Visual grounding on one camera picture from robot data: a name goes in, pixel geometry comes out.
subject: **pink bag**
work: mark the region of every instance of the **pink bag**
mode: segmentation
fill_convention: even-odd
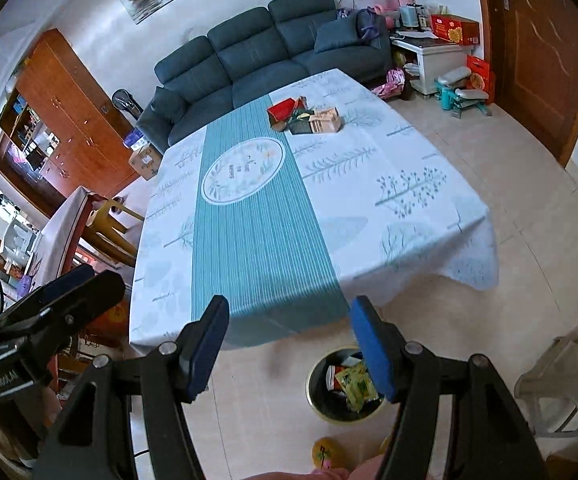
[[[371,90],[380,99],[387,100],[402,94],[405,88],[405,73],[401,68],[389,70],[387,82]]]

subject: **white plastic stool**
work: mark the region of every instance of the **white plastic stool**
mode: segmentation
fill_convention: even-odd
[[[536,365],[520,376],[515,383],[514,396],[526,402],[535,436],[578,436],[578,428],[566,429],[578,414],[578,336],[557,338]],[[553,424],[549,423],[540,405],[541,399],[568,400],[575,407],[553,430]]]

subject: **gray sofa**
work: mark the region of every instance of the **gray sofa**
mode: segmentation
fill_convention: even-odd
[[[392,67],[383,17],[370,44],[316,53],[320,25],[336,19],[334,0],[274,0],[195,38],[156,64],[156,76],[175,100],[163,111],[156,96],[137,126],[161,153],[205,124],[307,76],[333,68],[365,82]]]

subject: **dining table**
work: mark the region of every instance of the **dining table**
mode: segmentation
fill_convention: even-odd
[[[287,98],[335,107],[336,133],[271,128]],[[134,274],[130,342],[153,347],[229,302],[244,348],[388,303],[420,274],[498,284],[488,207],[438,149],[339,70],[264,95],[163,156]]]

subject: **wooden chair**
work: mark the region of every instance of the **wooden chair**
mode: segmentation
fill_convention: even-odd
[[[98,210],[92,211],[82,238],[109,258],[130,267],[136,266],[138,249],[123,237],[127,227],[110,215],[115,207],[144,222],[144,217],[113,200],[107,200]]]

